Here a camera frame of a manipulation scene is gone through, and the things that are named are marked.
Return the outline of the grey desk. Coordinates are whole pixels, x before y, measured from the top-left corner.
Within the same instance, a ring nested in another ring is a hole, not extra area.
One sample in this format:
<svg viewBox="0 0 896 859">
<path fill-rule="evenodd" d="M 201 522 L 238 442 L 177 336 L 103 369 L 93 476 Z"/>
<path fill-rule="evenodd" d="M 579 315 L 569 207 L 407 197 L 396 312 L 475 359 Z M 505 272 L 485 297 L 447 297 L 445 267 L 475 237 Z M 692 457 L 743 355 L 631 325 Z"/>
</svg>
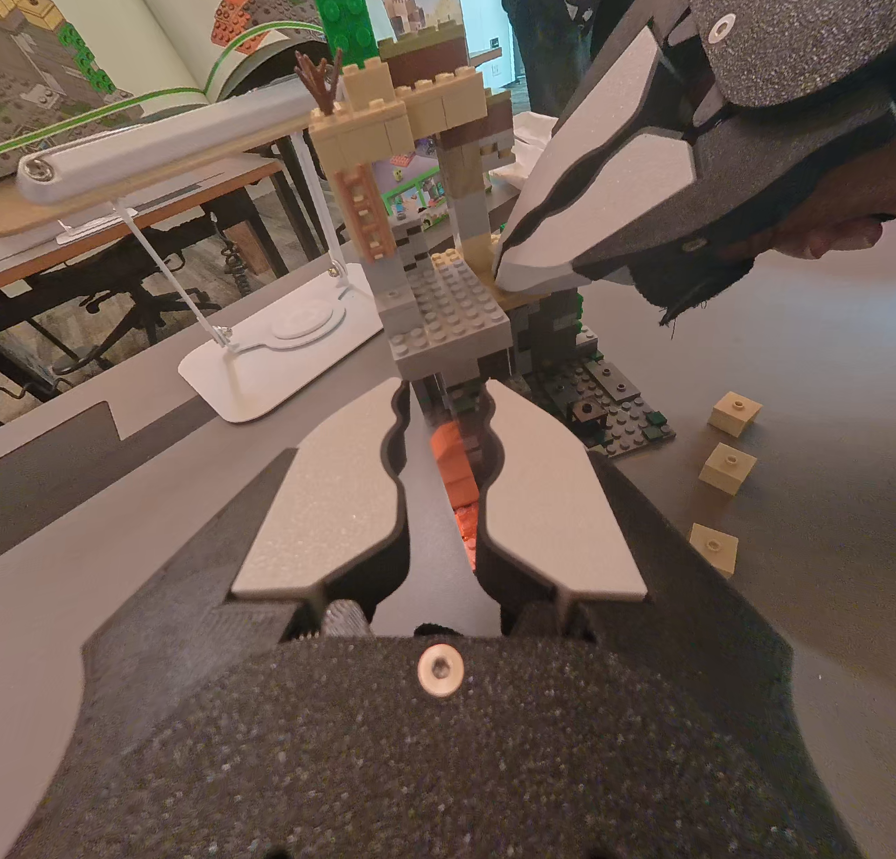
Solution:
<svg viewBox="0 0 896 859">
<path fill-rule="evenodd" d="M 894 857 L 894 225 L 876 247 L 795 260 L 659 327 L 632 287 L 583 288 L 601 351 L 677 438 L 622 472 L 688 535 L 739 539 L 733 584 L 794 650 L 804 739 L 871 857 Z M 377 337 L 260 421 L 217 417 L 2 553 L 2 854 L 71 738 L 81 647 L 282 450 L 394 375 Z M 739 438 L 708 424 L 763 404 Z M 724 442 L 757 458 L 736 495 L 699 481 Z"/>
</svg>

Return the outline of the toy brick building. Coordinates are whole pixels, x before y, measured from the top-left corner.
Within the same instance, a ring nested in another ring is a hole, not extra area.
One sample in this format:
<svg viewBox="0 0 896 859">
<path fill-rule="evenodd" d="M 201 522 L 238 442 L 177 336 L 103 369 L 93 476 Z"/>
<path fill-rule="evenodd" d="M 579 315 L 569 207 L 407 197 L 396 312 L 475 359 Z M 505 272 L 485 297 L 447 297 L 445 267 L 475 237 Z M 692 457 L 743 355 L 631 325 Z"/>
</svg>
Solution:
<svg viewBox="0 0 896 859">
<path fill-rule="evenodd" d="M 416 151 L 404 103 L 375 48 L 364 0 L 316 0 L 332 61 L 297 52 L 318 110 L 309 133 L 374 293 L 399 373 L 435 427 L 432 448 L 463 538 L 478 488 L 462 445 L 480 385 L 496 379 L 560 421 L 595 456 L 616 458 L 671 438 L 666 418 L 619 380 L 581 324 L 576 287 L 507 293 L 496 283 L 500 236 L 430 254 L 420 221 L 387 213 L 374 165 Z"/>
</svg>

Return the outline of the open instruction booklet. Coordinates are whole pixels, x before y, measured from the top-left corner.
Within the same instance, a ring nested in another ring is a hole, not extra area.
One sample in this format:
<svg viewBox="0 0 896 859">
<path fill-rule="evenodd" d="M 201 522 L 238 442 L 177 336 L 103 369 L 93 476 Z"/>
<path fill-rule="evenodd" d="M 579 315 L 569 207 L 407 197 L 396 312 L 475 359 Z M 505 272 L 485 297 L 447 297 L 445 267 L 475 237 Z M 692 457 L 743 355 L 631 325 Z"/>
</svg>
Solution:
<svg viewBox="0 0 896 859">
<path fill-rule="evenodd" d="M 1 175 L 328 55 L 314 0 L 1 0 Z"/>
</svg>

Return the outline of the white book stand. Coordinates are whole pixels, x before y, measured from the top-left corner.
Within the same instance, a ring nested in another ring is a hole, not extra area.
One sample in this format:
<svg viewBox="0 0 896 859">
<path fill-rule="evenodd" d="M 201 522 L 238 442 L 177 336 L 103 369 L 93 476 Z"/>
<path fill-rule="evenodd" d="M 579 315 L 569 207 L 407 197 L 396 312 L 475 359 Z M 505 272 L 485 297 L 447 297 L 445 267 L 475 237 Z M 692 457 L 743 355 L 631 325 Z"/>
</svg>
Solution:
<svg viewBox="0 0 896 859">
<path fill-rule="evenodd" d="M 236 324 L 202 315 L 142 234 L 131 199 L 237 151 L 308 126 L 317 101 L 289 79 L 164 120 L 88 136 L 20 159 L 15 186 L 31 204 L 53 207 L 51 221 L 84 211 L 128 227 L 171 282 L 210 339 L 179 364 L 181 377 L 223 420 L 242 423 L 271 412 L 382 330 L 359 263 L 347 263 L 332 234 L 322 273 Z"/>
</svg>

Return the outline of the black office chair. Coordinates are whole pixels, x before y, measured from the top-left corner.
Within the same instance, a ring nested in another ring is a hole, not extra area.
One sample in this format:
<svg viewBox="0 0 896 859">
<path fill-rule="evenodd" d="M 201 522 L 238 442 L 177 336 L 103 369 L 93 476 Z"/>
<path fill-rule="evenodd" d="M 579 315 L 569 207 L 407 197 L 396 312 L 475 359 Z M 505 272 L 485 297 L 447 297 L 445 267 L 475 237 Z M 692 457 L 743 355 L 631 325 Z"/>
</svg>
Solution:
<svg viewBox="0 0 896 859">
<path fill-rule="evenodd" d="M 157 272 L 155 263 L 140 244 L 132 238 L 123 239 L 84 261 L 26 277 L 28 293 L 16 297 L 2 294 L 1 330 L 26 323 L 48 338 L 63 352 L 64 360 L 54 368 L 58 374 L 79 371 L 93 362 L 107 370 L 111 362 L 106 359 L 106 352 L 132 330 L 143 330 L 149 343 L 155 345 L 159 340 L 158 331 L 164 326 L 163 314 L 220 310 L 207 293 L 197 288 L 187 289 L 185 295 L 177 291 L 150 293 L 143 283 Z M 81 300 L 81 308 L 96 314 L 102 303 L 118 295 L 130 298 L 129 311 L 102 343 L 86 353 L 76 353 L 37 322 L 38 315 L 77 298 Z"/>
</svg>

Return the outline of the person's right hand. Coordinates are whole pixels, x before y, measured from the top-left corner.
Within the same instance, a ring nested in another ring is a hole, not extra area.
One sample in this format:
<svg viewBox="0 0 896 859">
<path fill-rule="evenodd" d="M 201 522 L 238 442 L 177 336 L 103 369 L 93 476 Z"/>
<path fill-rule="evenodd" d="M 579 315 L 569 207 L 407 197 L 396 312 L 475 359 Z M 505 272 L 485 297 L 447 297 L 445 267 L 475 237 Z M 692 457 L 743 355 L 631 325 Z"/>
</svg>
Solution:
<svg viewBox="0 0 896 859">
<path fill-rule="evenodd" d="M 772 232 L 770 248 L 817 260 L 874 246 L 895 215 L 895 143 L 831 170 Z"/>
</svg>

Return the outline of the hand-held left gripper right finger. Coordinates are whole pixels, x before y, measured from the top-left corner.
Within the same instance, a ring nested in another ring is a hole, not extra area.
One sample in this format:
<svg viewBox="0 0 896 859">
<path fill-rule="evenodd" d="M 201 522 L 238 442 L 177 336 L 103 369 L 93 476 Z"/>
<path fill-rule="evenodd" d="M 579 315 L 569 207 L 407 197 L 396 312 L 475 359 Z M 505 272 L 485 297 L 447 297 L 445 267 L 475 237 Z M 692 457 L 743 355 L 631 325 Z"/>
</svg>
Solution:
<svg viewBox="0 0 896 859">
<path fill-rule="evenodd" d="M 479 492 L 478 583 L 505 618 L 548 604 L 642 604 L 643 575 L 587 450 L 555 417 L 502 384 L 481 394 L 487 476 Z"/>
</svg>

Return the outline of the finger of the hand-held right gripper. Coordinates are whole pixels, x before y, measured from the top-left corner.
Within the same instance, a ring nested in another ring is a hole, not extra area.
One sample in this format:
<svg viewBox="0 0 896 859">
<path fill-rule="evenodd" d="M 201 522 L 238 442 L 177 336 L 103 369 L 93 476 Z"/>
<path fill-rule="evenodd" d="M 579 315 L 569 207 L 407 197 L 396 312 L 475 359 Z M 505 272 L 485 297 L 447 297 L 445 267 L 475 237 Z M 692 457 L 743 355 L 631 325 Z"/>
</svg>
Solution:
<svg viewBox="0 0 896 859">
<path fill-rule="evenodd" d="M 660 50 L 649 26 L 633 38 L 609 71 L 556 130 L 526 181 L 504 229 L 496 278 L 515 270 L 523 249 L 547 222 L 584 197 L 613 142 L 642 109 Z"/>
<path fill-rule="evenodd" d="M 531 235 L 502 250 L 497 286 L 507 293 L 553 293 L 590 282 L 591 277 L 574 270 L 574 260 L 695 177 L 687 141 L 651 133 L 634 136 L 570 205 L 543 216 Z"/>
</svg>

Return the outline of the tan toy brick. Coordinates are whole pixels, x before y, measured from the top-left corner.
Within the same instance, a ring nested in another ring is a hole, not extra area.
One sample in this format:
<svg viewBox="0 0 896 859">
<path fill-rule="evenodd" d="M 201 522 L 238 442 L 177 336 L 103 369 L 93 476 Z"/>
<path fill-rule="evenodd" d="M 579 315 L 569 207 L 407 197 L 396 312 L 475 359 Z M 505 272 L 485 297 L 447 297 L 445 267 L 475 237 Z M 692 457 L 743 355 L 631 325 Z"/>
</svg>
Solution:
<svg viewBox="0 0 896 859">
<path fill-rule="evenodd" d="M 705 461 L 698 479 L 733 496 L 745 483 L 756 462 L 756 457 L 720 442 Z"/>
<path fill-rule="evenodd" d="M 733 577 L 738 549 L 737 537 L 694 523 L 689 533 L 689 543 L 724 578 Z"/>
<path fill-rule="evenodd" d="M 763 404 L 744 395 L 729 392 L 712 406 L 708 424 L 734 438 L 739 438 L 762 409 Z"/>
</svg>

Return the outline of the white paper bag pile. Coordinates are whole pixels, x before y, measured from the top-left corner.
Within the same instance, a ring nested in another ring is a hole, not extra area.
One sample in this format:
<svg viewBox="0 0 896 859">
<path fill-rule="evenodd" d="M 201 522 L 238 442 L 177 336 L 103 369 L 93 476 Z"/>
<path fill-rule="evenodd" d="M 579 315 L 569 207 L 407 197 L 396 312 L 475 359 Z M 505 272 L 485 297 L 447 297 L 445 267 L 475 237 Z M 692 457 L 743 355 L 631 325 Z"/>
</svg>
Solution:
<svg viewBox="0 0 896 859">
<path fill-rule="evenodd" d="M 513 116 L 514 161 L 488 172 L 490 181 L 503 181 L 521 190 L 550 141 L 557 118 L 531 111 Z"/>
</svg>

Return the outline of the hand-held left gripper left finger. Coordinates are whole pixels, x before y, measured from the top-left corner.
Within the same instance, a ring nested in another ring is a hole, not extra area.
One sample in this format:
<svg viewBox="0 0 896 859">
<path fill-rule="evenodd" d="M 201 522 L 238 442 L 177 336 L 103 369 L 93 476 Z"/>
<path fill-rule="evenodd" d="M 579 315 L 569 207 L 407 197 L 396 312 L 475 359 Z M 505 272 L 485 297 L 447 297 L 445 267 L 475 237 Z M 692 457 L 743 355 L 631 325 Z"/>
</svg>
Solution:
<svg viewBox="0 0 896 859">
<path fill-rule="evenodd" d="M 348 403 L 297 447 L 230 588 L 240 600 L 297 599 L 314 614 L 333 601 L 365 614 L 409 573 L 409 383 L 399 378 Z"/>
</svg>

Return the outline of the wood-edged side table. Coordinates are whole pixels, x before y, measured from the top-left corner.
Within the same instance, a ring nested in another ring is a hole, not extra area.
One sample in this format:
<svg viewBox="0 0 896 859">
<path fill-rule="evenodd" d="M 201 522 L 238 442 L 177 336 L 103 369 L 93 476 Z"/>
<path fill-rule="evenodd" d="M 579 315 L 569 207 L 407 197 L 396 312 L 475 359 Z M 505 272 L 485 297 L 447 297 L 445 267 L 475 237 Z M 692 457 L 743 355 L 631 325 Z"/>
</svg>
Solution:
<svg viewBox="0 0 896 859">
<path fill-rule="evenodd" d="M 279 159 L 240 154 L 136 190 L 126 195 L 123 201 L 130 210 L 137 212 L 134 223 L 144 228 L 283 170 Z M 34 204 L 22 197 L 13 181 L 3 182 L 1 194 L 2 286 L 53 268 L 129 234 L 128 227 L 115 219 L 102 231 L 62 245 L 56 237 L 66 226 L 73 228 L 111 215 L 110 203 L 103 200 L 78 210 L 72 205 Z"/>
</svg>

